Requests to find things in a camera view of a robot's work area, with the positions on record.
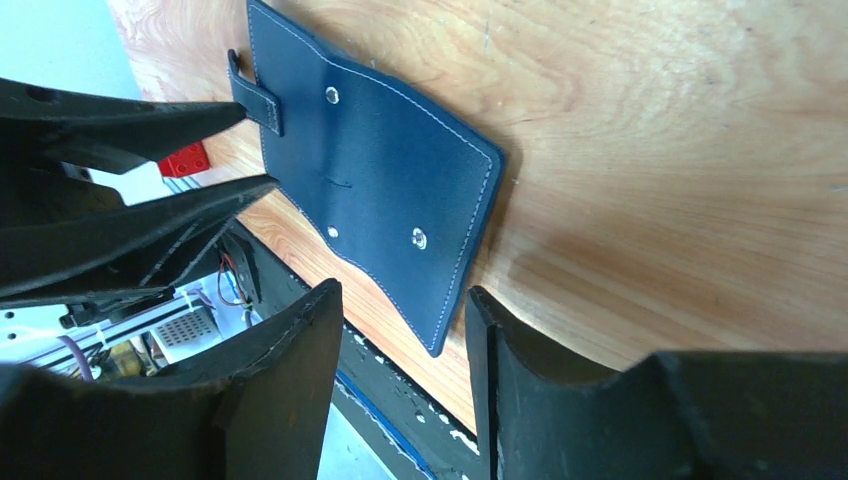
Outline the blue card holder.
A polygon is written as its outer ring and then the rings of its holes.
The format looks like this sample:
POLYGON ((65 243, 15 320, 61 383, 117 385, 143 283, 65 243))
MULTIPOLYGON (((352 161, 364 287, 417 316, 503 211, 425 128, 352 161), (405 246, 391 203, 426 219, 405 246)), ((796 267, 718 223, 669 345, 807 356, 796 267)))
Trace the blue card holder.
POLYGON ((234 100, 284 196, 443 350, 507 163, 505 152, 396 77, 261 1, 246 5, 254 76, 228 55, 234 100))

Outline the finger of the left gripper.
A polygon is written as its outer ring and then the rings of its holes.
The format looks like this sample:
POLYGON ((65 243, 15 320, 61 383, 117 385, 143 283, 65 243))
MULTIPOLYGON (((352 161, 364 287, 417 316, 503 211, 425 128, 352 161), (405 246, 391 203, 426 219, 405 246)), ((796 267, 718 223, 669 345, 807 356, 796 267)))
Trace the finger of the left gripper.
POLYGON ((52 224, 1 231, 1 304, 130 300, 180 282, 234 217, 275 190, 257 175, 52 224))
POLYGON ((147 102, 1 80, 1 161, 112 174, 158 162, 246 118, 235 102, 147 102))

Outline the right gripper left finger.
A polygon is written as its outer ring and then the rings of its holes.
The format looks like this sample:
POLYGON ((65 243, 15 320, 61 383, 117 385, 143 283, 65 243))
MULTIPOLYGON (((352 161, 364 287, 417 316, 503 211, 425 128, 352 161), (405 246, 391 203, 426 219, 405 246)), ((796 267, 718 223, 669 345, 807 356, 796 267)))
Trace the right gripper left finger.
POLYGON ((328 279, 153 377, 1 369, 5 479, 313 479, 343 329, 328 279))

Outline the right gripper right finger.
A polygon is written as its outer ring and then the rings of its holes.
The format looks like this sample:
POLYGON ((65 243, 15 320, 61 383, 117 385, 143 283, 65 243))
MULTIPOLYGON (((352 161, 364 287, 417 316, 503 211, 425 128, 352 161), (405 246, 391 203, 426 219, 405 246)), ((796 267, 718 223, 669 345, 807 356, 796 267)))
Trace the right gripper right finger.
POLYGON ((843 479, 845 353, 671 351, 615 371, 465 304, 487 479, 843 479))

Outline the red toy block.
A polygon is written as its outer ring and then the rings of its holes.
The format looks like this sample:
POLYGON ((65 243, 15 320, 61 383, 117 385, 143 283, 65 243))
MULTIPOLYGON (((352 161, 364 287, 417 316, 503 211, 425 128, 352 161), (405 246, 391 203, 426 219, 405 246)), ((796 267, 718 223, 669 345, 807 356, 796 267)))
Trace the red toy block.
POLYGON ((202 142, 195 142, 157 162, 164 178, 184 178, 208 171, 211 164, 202 142))

